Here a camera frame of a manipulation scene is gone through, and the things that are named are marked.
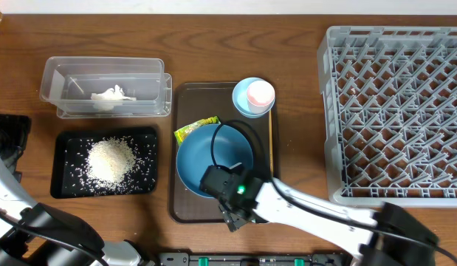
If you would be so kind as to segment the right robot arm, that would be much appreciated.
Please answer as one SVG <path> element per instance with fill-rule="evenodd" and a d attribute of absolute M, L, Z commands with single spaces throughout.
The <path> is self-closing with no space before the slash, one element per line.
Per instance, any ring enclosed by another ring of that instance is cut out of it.
<path fill-rule="evenodd" d="M 200 190 L 247 222 L 288 225 L 335 244 L 359 265 L 434 265 L 438 237 L 398 205 L 378 211 L 336 205 L 262 171 L 209 166 Z"/>

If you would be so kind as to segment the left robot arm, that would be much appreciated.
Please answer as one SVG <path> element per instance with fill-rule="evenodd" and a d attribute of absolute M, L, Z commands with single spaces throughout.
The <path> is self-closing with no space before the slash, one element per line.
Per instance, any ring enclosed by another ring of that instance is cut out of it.
<path fill-rule="evenodd" d="M 87 222 L 36 202 L 16 170 L 31 120 L 0 114 L 0 265 L 158 265 L 130 241 L 105 242 Z"/>

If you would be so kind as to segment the pink cup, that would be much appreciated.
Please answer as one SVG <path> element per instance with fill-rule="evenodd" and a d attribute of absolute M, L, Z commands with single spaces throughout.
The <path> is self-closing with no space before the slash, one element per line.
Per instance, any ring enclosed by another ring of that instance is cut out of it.
<path fill-rule="evenodd" d="M 254 81 L 247 87 L 248 108 L 253 114 L 262 114 L 275 101 L 275 89 L 267 81 Z"/>

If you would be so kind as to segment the dark blue plate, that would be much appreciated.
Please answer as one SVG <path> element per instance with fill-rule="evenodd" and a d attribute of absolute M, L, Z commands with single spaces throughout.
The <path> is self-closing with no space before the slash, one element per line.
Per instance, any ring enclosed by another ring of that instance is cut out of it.
<path fill-rule="evenodd" d="M 207 168 L 214 163 L 231 167 L 237 163 L 253 167 L 252 148 L 247 138 L 228 125 L 210 124 L 189 134 L 176 155 L 176 170 L 185 187 L 200 197 L 209 195 L 199 190 Z"/>

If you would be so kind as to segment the pile of white rice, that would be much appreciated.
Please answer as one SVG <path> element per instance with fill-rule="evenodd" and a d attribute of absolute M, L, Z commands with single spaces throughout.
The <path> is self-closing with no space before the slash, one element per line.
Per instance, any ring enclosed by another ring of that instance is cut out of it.
<path fill-rule="evenodd" d="M 133 151 L 120 140 L 107 140 L 93 146 L 88 156 L 89 177 L 117 183 L 135 164 Z"/>

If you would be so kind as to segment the white tissue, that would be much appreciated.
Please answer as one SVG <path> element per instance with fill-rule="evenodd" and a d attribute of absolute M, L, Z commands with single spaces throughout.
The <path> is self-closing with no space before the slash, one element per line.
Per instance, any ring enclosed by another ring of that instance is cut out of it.
<path fill-rule="evenodd" d="M 136 100 L 135 97 L 126 96 L 123 88 L 115 85 L 102 93 L 92 93 L 91 100 L 95 102 L 94 108 L 106 112 L 111 111 L 116 106 L 121 106 L 124 100 Z"/>

